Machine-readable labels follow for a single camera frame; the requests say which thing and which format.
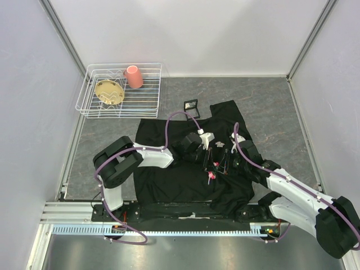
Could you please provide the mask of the black t-shirt garment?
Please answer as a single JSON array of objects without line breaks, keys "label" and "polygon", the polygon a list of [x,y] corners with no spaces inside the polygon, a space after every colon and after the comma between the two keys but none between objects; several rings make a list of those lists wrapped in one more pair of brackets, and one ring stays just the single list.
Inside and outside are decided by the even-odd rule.
[{"label": "black t-shirt garment", "polygon": [[[211,117],[199,120],[197,124],[193,121],[167,123],[165,120],[142,119],[135,141],[141,145],[163,146],[168,140],[171,146],[202,127],[205,132],[214,134],[215,139],[209,146],[213,151],[213,161],[220,162],[225,149],[231,150],[233,146],[230,136],[235,123],[239,123],[238,133],[244,139],[250,140],[251,135],[235,101],[211,105],[210,111]],[[225,145],[217,147],[215,143],[218,141]],[[217,172],[216,176],[208,185],[208,173],[203,170],[203,162],[195,164],[184,160],[167,169],[142,167],[133,173],[136,198],[143,205],[210,201],[213,210],[230,215],[254,197],[252,181],[242,174]]]}]

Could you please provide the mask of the pink white flower brooch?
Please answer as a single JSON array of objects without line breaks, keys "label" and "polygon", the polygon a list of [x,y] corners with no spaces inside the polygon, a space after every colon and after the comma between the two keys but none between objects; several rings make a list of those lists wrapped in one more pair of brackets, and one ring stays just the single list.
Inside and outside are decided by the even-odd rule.
[{"label": "pink white flower brooch", "polygon": [[208,185],[210,185],[211,181],[216,179],[216,173],[219,169],[219,163],[216,161],[211,161],[207,167],[206,171],[208,173]]}]

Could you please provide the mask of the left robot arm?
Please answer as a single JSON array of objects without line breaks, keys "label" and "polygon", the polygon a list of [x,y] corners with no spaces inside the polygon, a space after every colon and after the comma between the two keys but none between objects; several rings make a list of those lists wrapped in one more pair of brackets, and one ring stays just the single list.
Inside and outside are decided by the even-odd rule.
[{"label": "left robot arm", "polygon": [[107,203],[104,215],[111,221],[123,216],[122,184],[141,167],[167,169],[184,160],[199,161],[215,139],[213,133],[202,129],[191,132],[184,139],[166,146],[145,146],[122,136],[97,153],[93,158],[95,179],[99,182],[102,201]]}]

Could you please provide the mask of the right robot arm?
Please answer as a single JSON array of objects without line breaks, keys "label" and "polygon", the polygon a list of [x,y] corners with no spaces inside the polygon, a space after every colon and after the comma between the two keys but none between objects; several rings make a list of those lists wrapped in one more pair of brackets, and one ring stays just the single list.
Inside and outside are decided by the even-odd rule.
[{"label": "right robot arm", "polygon": [[349,199],[335,199],[302,183],[277,163],[264,160],[254,143],[242,136],[233,134],[230,140],[229,172],[271,190],[257,208],[261,220],[289,222],[316,238],[336,259],[359,250],[359,216]]}]

